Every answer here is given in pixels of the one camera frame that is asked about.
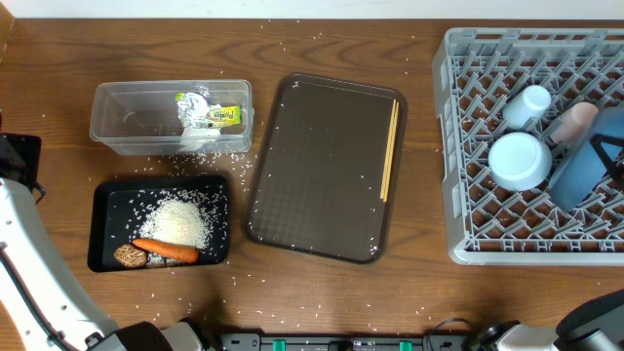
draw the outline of wood grain surface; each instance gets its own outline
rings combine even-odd
[[[0,63],[2,63],[2,57],[7,48],[7,41],[14,22],[13,15],[0,3]]]
[[[449,259],[432,57],[445,31],[454,26],[623,25],[19,19],[0,66],[2,128],[43,139],[39,181],[49,192],[38,207],[43,223],[87,293],[120,327],[144,320],[167,327],[189,315],[189,303],[190,315],[200,321],[206,317],[221,326],[219,330],[415,335],[450,317],[476,323],[518,319],[531,326],[555,326],[587,299],[620,289],[624,270],[459,266]],[[173,169],[167,157],[119,156],[91,141],[91,108],[100,83],[247,79],[253,86],[255,109],[253,150],[247,155],[254,160],[278,82],[293,72],[386,86],[408,99],[389,242],[377,263],[358,266],[252,243],[240,229],[247,192],[233,181],[234,229],[227,263],[102,274],[89,270],[87,247],[96,186],[114,176],[167,175]],[[221,157],[212,169],[224,169],[230,162]],[[205,165],[195,168],[193,160],[184,165],[185,174],[210,170]],[[238,178],[239,172],[232,175]],[[253,172],[247,172],[247,183],[251,176]],[[0,350],[22,348],[2,309],[0,340]]]

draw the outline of dish rack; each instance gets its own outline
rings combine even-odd
[[[624,195],[610,177],[564,213],[550,201],[547,181],[511,192],[488,167],[489,148],[511,132],[502,108],[528,85],[553,97],[524,130],[548,144],[551,174],[566,152],[548,138],[557,116],[580,101],[624,107],[624,30],[453,28],[433,73],[450,257],[459,264],[624,265]]]

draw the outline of small black tray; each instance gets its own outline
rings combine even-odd
[[[393,101],[399,103],[387,202],[380,199]],[[307,74],[273,100],[244,221],[255,241],[354,263],[386,243],[408,103],[387,88]]]
[[[113,253],[117,248],[131,242],[133,230],[138,229],[144,217],[137,220],[130,203],[140,200],[144,206],[157,206],[157,201],[164,198],[161,190],[169,191],[196,190],[211,196],[213,202],[206,202],[200,207],[216,209],[217,222],[213,222],[214,232],[209,238],[209,246],[202,251],[199,262],[195,265],[217,264],[225,260],[229,250],[228,197],[227,181],[220,175],[202,175],[189,177],[163,177],[128,181],[108,181],[100,184],[94,195],[94,211],[91,221],[91,238],[87,263],[94,272],[112,272],[128,270]]]

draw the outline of carrot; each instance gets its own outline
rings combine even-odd
[[[133,244],[140,249],[159,254],[166,258],[177,259],[184,263],[197,263],[199,252],[184,245],[163,243],[151,239],[134,239]]]

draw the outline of white wall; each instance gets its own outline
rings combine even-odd
[[[0,0],[16,18],[624,20],[624,0]]]

